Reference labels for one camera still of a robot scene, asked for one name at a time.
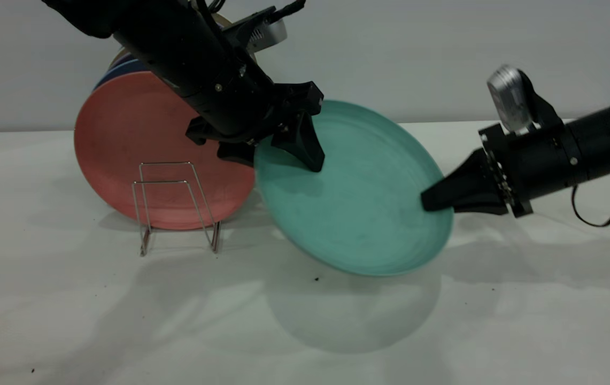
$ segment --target green plate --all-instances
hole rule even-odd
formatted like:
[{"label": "green plate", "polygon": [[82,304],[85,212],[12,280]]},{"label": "green plate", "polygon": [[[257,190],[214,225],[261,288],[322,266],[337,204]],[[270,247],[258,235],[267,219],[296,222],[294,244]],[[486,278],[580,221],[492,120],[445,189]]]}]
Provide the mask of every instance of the green plate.
[{"label": "green plate", "polygon": [[398,275],[433,259],[452,231],[452,210],[424,211],[420,193],[443,178],[402,127],[364,107],[326,101],[314,129],[326,160],[312,173],[261,143],[257,185],[277,226],[303,251],[349,273]]}]

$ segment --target white tabletop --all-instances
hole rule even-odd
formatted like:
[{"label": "white tabletop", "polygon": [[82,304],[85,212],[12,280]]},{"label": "white tabletop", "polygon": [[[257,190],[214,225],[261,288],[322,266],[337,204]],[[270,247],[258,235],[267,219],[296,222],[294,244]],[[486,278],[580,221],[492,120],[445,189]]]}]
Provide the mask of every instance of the white tabletop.
[{"label": "white tabletop", "polygon": [[[405,127],[449,172],[488,124]],[[569,195],[518,220],[457,214],[443,253],[398,278],[303,255],[256,194],[219,255],[161,232],[139,258],[72,132],[1,133],[0,385],[610,383],[610,228]],[[608,217],[610,177],[578,207]]]}]

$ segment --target metal plate holder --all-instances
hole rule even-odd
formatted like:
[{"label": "metal plate holder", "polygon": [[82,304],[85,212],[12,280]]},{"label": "metal plate holder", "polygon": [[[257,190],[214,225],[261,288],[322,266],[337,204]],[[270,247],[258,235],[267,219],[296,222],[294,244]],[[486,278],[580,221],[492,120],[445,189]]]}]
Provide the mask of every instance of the metal plate holder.
[{"label": "metal plate holder", "polygon": [[[205,220],[203,219],[203,215],[200,213],[200,207],[198,205],[198,200],[195,198],[195,193],[193,192],[192,187],[188,180],[161,180],[161,181],[147,181],[143,177],[143,168],[148,166],[183,166],[188,165],[193,170],[193,175],[195,176],[195,182],[198,183],[198,189],[200,190],[200,195],[203,198],[203,202],[205,207],[207,208],[207,212],[210,215],[210,221],[212,222],[212,238],[210,238],[210,234],[207,231],[207,227],[205,226]],[[149,184],[185,184],[188,188],[188,193],[190,194],[190,199],[193,201],[193,206],[195,207],[195,211],[198,213],[198,219],[200,220],[200,224],[203,226],[203,230],[205,232],[205,238],[207,238],[207,242],[210,244],[210,249],[212,249],[213,253],[217,253],[219,249],[219,231],[221,229],[221,221],[215,222],[214,217],[212,217],[212,212],[210,211],[210,205],[207,204],[207,199],[205,198],[205,192],[203,191],[203,185],[200,184],[200,178],[198,177],[198,172],[195,169],[195,165],[190,161],[161,161],[161,163],[140,163],[138,165],[138,175],[141,178],[138,181],[132,182],[132,195],[134,198],[134,207],[136,208],[136,222],[138,222],[139,233],[141,234],[141,253],[142,257],[148,254],[148,243],[150,241],[150,236],[153,233],[153,227],[150,224],[150,215],[148,211],[148,198],[145,194],[145,186]],[[146,223],[144,224],[141,221],[141,214],[138,208],[138,197],[136,195],[136,186],[141,185],[141,191],[143,193],[143,207],[145,210],[145,218]]]}]

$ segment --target pink plate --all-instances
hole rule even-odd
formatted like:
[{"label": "pink plate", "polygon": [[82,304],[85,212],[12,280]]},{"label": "pink plate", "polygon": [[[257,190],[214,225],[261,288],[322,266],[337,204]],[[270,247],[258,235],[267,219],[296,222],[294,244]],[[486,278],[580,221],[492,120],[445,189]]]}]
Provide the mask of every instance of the pink plate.
[{"label": "pink plate", "polygon": [[[215,221],[238,210],[253,185],[253,169],[217,158],[219,144],[195,145],[185,136],[198,114],[149,72],[131,73],[105,83],[90,95],[77,118],[74,148],[93,190],[115,210],[136,219],[132,182],[138,165],[157,161],[191,161],[203,185]],[[207,209],[190,166],[147,166],[147,181],[188,180],[205,224]],[[184,184],[148,185],[151,225],[161,229],[197,229],[200,219]],[[137,190],[141,221],[141,188]]]}]

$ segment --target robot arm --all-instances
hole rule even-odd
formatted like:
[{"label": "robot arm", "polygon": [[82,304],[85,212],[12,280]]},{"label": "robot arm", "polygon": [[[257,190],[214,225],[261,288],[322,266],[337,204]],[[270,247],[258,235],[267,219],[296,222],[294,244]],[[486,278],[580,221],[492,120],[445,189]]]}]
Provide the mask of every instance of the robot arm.
[{"label": "robot arm", "polygon": [[312,125],[322,92],[313,82],[278,84],[251,54],[286,37],[283,17],[302,9],[295,0],[269,7],[220,30],[204,0],[43,0],[89,36],[114,36],[193,107],[187,137],[220,142],[219,158],[252,165],[254,146],[273,135],[280,147],[313,171],[324,162]]},{"label": "robot arm", "polygon": [[610,174],[610,107],[565,125],[522,71],[504,66],[488,86],[507,134],[479,131],[483,148],[422,193],[426,210],[502,215],[509,206],[520,217],[532,199]]}]

